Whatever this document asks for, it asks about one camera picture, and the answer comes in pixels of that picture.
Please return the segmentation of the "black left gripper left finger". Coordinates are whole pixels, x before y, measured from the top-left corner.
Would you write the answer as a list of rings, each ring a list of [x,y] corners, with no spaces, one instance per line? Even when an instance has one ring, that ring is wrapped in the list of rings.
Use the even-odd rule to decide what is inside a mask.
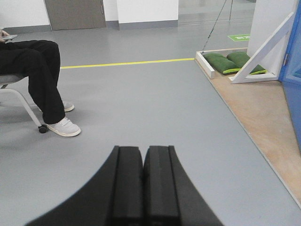
[[[138,147],[115,146],[74,195],[29,226],[143,225],[143,163]]]

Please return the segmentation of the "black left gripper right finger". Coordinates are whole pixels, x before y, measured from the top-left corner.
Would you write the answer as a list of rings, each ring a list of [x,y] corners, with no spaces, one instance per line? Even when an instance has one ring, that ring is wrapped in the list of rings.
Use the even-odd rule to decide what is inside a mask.
[[[147,226],[221,226],[191,182],[173,146],[150,146],[143,169]]]

